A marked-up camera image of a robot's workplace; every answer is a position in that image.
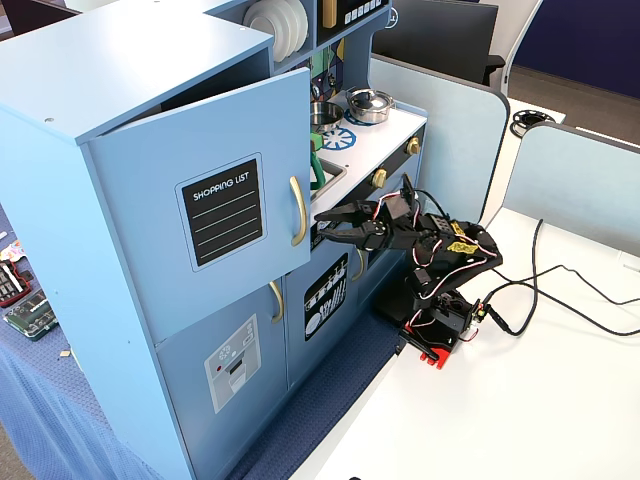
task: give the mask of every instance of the white wire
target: white wire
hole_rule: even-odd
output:
[[[418,257],[416,256],[416,247],[413,247],[413,261],[416,262],[416,265],[418,265],[419,267],[428,267],[429,265],[431,265],[431,262],[433,262],[433,257],[436,256],[436,251],[438,250],[438,248],[440,248],[440,245],[442,245],[442,240],[438,241],[438,243],[433,246],[433,249],[431,250],[431,260],[429,260],[429,263],[424,265],[418,262]]]
[[[412,325],[413,328],[420,328],[420,327],[428,327],[429,325],[433,325],[435,323],[436,319],[432,319],[430,322],[427,323],[421,323],[420,325]]]
[[[480,246],[480,244],[477,242],[477,240],[472,240],[471,238],[467,237],[466,235],[457,235],[457,234],[456,234],[456,237],[458,237],[458,238],[462,238],[463,240],[466,240],[467,242],[471,242],[471,243],[473,243],[475,246],[477,246],[477,247],[478,247],[478,249],[479,249],[481,252],[484,252],[484,253],[486,253],[487,255],[490,255],[490,256],[492,256],[492,257],[497,257],[497,256],[498,256],[498,254],[497,254],[497,253],[493,253],[493,252],[490,252],[489,250],[487,250],[486,248],[482,248],[482,247]]]
[[[373,212],[373,220],[375,220],[378,214],[380,213],[380,208],[382,208],[382,202],[384,202],[387,198],[397,197],[398,195],[400,195],[399,191],[393,192],[393,193],[387,193],[386,195],[381,196],[380,200],[378,200],[378,206],[376,207],[376,211]]]
[[[418,223],[418,215],[420,215],[420,204],[416,207],[416,214],[413,216],[413,228],[416,228],[416,223]]]
[[[433,291],[429,295],[427,295],[425,297],[422,294],[420,294],[420,298],[422,300],[428,300],[429,298],[433,297],[436,294],[436,292],[440,289],[440,287],[444,284],[444,282],[446,282],[447,278],[449,278],[451,275],[459,273],[459,272],[461,272],[463,270],[468,270],[468,269],[473,268],[473,267],[479,267],[480,265],[484,265],[485,263],[487,263],[487,261],[488,261],[488,259],[485,258],[482,262],[470,263],[469,265],[465,265],[464,267],[460,267],[460,268],[454,270],[453,272],[448,273],[447,275],[445,275],[445,277],[442,280],[440,280],[440,283],[436,286],[436,288],[433,289]]]
[[[416,321],[417,318],[422,316],[422,310],[418,310],[413,317],[411,317],[411,320],[409,320],[409,326],[412,327],[413,326],[413,322]]]

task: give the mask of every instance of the sink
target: sink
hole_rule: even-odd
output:
[[[346,168],[336,165],[335,163],[327,162],[326,160],[323,160],[321,158],[319,158],[319,160],[320,160],[320,165],[322,165],[322,170],[324,170],[327,183],[325,183],[325,185],[322,188],[311,191],[312,202],[318,199],[322,194],[324,194],[327,190],[329,190],[336,183],[338,183],[338,180],[340,180],[342,177],[344,177],[347,174]],[[311,178],[315,179],[313,169],[311,169]]]

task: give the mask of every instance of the blue tablecloth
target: blue tablecloth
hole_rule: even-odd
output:
[[[0,250],[16,238],[0,206],[2,231]],[[68,349],[60,327],[32,342],[0,321],[0,422],[22,462],[38,480],[159,479],[115,437]]]
[[[0,249],[15,239],[0,206],[1,231],[9,236],[0,240]],[[30,268],[26,259],[18,267]],[[33,287],[39,288],[37,281]],[[362,394],[398,341],[396,328],[365,312],[229,480],[289,478]],[[0,321],[0,422],[23,463],[38,480],[160,479],[115,437],[73,357],[60,357],[68,349],[60,327],[31,342]]]

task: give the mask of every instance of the computer monitor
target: computer monitor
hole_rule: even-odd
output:
[[[391,21],[374,35],[373,52],[482,83],[497,16],[495,5],[393,0]]]

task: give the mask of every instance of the black chair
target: black chair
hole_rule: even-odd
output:
[[[2,0],[13,35],[46,27],[75,17],[80,12],[41,0]]]

